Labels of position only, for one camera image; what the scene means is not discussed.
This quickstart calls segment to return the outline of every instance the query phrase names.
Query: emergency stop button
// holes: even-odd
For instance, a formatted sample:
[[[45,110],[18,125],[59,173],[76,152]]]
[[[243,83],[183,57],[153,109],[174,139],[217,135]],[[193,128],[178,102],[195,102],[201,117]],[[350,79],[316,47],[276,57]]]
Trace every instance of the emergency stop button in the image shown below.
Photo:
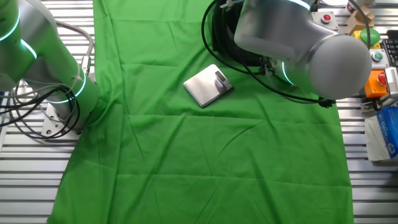
[[[329,15],[324,15],[324,16],[321,18],[321,21],[322,21],[324,24],[329,24],[330,21],[331,21],[331,16],[329,16]]]
[[[384,72],[380,73],[380,75],[377,78],[377,82],[379,82],[382,85],[387,85],[386,74]]]

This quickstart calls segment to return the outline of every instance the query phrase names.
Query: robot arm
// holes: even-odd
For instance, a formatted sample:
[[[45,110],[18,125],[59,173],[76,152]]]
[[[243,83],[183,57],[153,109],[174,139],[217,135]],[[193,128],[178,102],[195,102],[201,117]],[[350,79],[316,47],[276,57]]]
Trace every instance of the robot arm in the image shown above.
[[[50,11],[39,0],[0,0],[0,21],[0,91],[10,91],[21,79],[33,90],[67,86],[81,105],[75,127],[83,128],[95,107],[98,89],[60,40]],[[48,101],[59,118],[70,116],[64,93],[54,93]]]
[[[312,0],[246,0],[235,32],[244,50],[279,60],[286,81],[323,98],[351,97],[367,82],[371,56],[354,37],[314,23]]]

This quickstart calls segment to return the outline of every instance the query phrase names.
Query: keyboard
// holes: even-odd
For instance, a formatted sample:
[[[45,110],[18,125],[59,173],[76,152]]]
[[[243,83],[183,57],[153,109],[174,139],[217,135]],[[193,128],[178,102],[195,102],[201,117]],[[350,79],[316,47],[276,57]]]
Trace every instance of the keyboard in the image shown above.
[[[398,39],[383,40],[383,48],[388,54],[390,65],[398,67]]]

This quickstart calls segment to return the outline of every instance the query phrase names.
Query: orange device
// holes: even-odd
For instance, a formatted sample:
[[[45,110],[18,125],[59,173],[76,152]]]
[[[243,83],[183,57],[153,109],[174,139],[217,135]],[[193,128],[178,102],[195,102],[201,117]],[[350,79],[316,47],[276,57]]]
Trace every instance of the orange device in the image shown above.
[[[387,80],[384,70],[372,70],[364,89],[367,98],[380,98],[384,96],[387,93]]]

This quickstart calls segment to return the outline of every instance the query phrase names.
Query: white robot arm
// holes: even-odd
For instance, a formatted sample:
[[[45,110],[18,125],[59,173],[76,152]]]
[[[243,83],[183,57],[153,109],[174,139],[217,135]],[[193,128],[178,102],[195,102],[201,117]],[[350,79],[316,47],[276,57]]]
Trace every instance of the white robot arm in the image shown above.
[[[367,82],[371,56],[347,35],[314,23],[312,0],[246,0],[235,32],[244,50],[279,60],[284,78],[323,98],[353,96]]]

